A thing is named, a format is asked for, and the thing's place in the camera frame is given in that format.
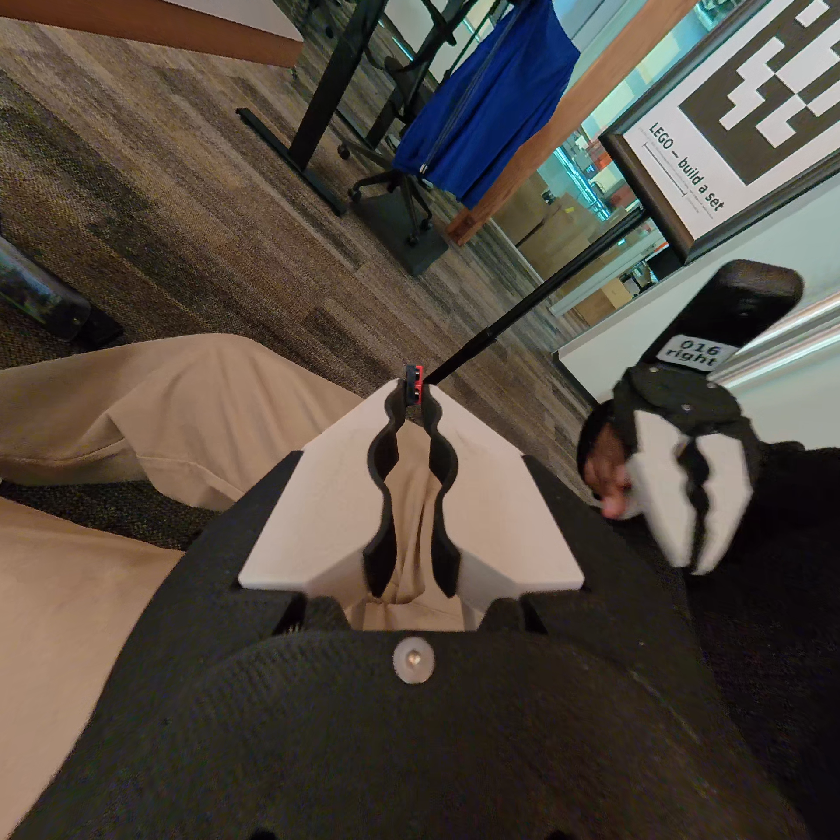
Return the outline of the wooden beam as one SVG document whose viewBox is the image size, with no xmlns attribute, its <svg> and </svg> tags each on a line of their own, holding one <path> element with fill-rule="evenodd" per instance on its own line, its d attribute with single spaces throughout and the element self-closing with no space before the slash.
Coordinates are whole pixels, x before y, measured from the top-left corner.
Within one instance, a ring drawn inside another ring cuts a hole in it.
<svg viewBox="0 0 840 840">
<path fill-rule="evenodd" d="M 465 245 L 637 65 L 685 18 L 692 1 L 626 2 L 586 48 L 551 119 L 513 155 L 473 208 L 447 227 Z"/>
</svg>

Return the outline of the person's right hand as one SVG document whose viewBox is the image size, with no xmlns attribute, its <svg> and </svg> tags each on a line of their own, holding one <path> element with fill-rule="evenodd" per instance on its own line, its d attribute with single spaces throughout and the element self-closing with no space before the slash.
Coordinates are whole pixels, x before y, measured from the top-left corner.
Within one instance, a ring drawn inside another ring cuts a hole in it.
<svg viewBox="0 0 840 840">
<path fill-rule="evenodd" d="M 584 462 L 584 483 L 601 506 L 604 518 L 625 517 L 633 483 L 627 473 L 627 454 L 613 425 L 605 423 Z"/>
</svg>

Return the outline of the framed marker sign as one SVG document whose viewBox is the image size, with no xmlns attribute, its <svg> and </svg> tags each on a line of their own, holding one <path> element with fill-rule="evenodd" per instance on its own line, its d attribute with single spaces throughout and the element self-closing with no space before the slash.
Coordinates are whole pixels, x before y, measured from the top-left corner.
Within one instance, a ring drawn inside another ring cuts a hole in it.
<svg viewBox="0 0 840 840">
<path fill-rule="evenodd" d="M 754 1 L 600 136 L 680 266 L 839 167 L 838 1 Z"/>
</svg>

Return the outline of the person's right forearm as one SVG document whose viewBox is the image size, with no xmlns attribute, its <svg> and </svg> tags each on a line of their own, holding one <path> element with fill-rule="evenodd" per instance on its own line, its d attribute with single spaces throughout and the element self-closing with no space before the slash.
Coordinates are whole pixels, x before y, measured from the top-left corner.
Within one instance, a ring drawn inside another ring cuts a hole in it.
<svg viewBox="0 0 840 840">
<path fill-rule="evenodd" d="M 838 449 L 767 444 L 731 546 L 686 578 L 724 697 L 739 718 L 838 718 Z"/>
</svg>

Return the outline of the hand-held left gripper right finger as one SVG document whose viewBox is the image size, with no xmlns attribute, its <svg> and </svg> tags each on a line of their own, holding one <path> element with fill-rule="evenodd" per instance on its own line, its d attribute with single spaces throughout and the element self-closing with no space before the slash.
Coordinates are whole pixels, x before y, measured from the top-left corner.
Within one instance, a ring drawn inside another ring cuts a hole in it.
<svg viewBox="0 0 840 840">
<path fill-rule="evenodd" d="M 579 591 L 585 581 L 522 452 L 435 385 L 425 386 L 434 503 L 432 568 L 464 618 L 499 599 Z"/>
</svg>

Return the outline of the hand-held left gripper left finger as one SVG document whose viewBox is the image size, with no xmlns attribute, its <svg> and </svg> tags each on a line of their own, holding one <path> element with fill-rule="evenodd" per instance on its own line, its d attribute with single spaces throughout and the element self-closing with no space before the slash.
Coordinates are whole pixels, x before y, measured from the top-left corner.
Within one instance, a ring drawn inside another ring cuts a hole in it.
<svg viewBox="0 0 840 840">
<path fill-rule="evenodd" d="M 378 597 L 396 566 L 392 496 L 403 380 L 387 382 L 307 443 L 239 572 L 246 589 Z"/>
</svg>

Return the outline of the dark water bottle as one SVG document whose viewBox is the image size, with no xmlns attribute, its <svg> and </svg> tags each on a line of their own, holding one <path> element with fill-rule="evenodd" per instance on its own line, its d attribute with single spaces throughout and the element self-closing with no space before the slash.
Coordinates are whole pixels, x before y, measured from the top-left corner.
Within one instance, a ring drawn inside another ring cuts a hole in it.
<svg viewBox="0 0 840 840">
<path fill-rule="evenodd" d="M 58 340 L 90 350 L 124 335 L 117 320 L 5 238 L 1 239 L 1 298 Z"/>
</svg>

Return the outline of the black office chair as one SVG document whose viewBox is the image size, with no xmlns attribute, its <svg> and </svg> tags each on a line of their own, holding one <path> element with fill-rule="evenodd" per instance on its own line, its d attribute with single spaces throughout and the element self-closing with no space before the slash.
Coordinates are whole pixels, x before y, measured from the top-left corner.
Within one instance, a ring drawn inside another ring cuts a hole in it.
<svg viewBox="0 0 840 840">
<path fill-rule="evenodd" d="M 394 57 L 385 58 L 384 71 L 394 82 L 398 98 L 393 108 L 394 118 L 402 121 L 406 128 L 412 125 L 430 99 L 430 96 L 424 93 L 424 80 L 434 58 L 443 45 L 457 45 L 455 31 L 474 5 L 474 1 L 457 2 L 454 14 L 447 17 L 433 2 L 423 1 L 423 6 L 432 18 L 433 28 L 422 48 L 404 66 Z M 359 203 L 362 198 L 361 190 L 365 186 L 386 185 L 391 193 L 399 190 L 409 219 L 405 242 L 408 248 L 414 249 L 420 243 L 422 234 L 433 228 L 433 213 L 426 199 L 421 196 L 417 176 L 399 170 L 392 159 L 387 159 L 362 143 L 341 142 L 337 153 L 345 161 L 356 154 L 381 166 L 381 174 L 363 178 L 352 184 L 347 191 L 348 197 L 352 203 Z"/>
</svg>

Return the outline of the cardboard box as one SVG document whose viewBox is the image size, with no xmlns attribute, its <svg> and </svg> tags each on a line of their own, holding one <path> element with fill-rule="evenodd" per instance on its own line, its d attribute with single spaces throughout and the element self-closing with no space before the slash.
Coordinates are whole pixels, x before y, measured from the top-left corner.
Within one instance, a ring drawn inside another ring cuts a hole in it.
<svg viewBox="0 0 840 840">
<path fill-rule="evenodd" d="M 602 220 L 571 194 L 551 204 L 514 198 L 495 221 L 541 276 L 547 277 L 579 255 L 597 234 Z"/>
</svg>

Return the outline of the black stand pole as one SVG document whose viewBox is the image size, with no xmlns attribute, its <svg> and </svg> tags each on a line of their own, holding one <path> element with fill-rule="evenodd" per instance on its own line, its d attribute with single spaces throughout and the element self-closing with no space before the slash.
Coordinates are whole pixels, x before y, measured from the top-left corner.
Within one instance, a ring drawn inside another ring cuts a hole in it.
<svg viewBox="0 0 840 840">
<path fill-rule="evenodd" d="M 499 317 L 498 320 L 480 330 L 462 348 L 449 359 L 441 363 L 434 371 L 424 374 L 423 382 L 428 385 L 438 385 L 444 379 L 455 373 L 464 364 L 473 360 L 484 350 L 497 341 L 500 335 L 511 326 L 528 315 L 546 298 L 564 286 L 583 268 L 595 259 L 603 256 L 610 248 L 630 234 L 642 222 L 650 218 L 650 212 L 643 206 L 636 207 L 619 223 L 611 226 L 594 243 L 585 248 L 579 255 L 573 257 L 567 264 L 557 270 L 552 276 L 541 283 L 534 291 L 521 299 L 513 308 Z"/>
</svg>

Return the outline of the grey base plate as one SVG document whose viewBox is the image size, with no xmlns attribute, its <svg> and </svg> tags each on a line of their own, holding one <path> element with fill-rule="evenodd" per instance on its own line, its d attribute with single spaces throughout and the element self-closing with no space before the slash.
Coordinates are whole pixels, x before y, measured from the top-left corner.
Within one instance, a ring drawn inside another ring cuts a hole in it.
<svg viewBox="0 0 840 840">
<path fill-rule="evenodd" d="M 351 208 L 362 224 L 411 277 L 419 277 L 449 250 L 431 217 L 401 188 L 377 196 L 354 194 Z"/>
</svg>

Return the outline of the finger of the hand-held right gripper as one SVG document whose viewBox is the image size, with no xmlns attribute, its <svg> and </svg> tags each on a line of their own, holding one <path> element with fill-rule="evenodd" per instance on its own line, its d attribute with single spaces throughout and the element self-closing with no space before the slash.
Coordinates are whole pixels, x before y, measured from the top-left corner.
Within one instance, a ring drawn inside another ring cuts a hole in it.
<svg viewBox="0 0 840 840">
<path fill-rule="evenodd" d="M 696 473 L 708 472 L 699 444 L 705 436 L 685 436 L 659 415 L 634 415 L 633 425 L 636 447 L 628 472 L 651 533 L 671 565 L 708 566 L 706 515 L 690 500 L 689 471 L 679 463 L 688 450 L 689 458 L 699 461 Z"/>
<path fill-rule="evenodd" d="M 696 462 L 689 497 L 696 511 L 696 535 L 689 569 L 693 575 L 705 575 L 728 551 L 753 488 L 742 444 L 736 438 L 701 436 L 692 441 L 689 451 Z"/>
</svg>

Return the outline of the blue jacket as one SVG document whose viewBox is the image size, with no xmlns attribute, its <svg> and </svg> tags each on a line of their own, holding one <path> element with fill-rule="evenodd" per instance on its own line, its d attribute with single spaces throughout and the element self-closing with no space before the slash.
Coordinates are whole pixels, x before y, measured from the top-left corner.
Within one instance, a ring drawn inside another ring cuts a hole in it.
<svg viewBox="0 0 840 840">
<path fill-rule="evenodd" d="M 581 53 L 559 11 L 559 2 L 515 4 L 421 108 L 393 168 L 475 208 L 569 85 Z"/>
</svg>

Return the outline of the black desk leg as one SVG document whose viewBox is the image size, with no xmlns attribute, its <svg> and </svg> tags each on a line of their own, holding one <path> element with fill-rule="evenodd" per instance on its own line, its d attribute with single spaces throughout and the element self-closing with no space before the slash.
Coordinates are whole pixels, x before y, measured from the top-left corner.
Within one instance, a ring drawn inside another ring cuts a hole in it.
<svg viewBox="0 0 840 840">
<path fill-rule="evenodd" d="M 271 148 L 287 166 L 321 198 L 331 212 L 341 217 L 347 206 L 312 171 L 308 165 L 370 44 L 382 17 L 386 1 L 360 1 L 334 47 L 321 80 L 313 93 L 290 147 L 282 143 L 268 127 L 247 108 L 236 114 L 242 123 Z"/>
</svg>

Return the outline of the wooden desk top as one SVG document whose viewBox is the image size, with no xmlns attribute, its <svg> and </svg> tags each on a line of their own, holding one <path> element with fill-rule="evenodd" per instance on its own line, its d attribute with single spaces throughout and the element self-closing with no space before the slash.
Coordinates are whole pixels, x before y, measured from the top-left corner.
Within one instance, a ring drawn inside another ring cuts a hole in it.
<svg viewBox="0 0 840 840">
<path fill-rule="evenodd" d="M 1 16 L 280 68 L 303 47 L 271 1 L 2 1 Z"/>
</svg>

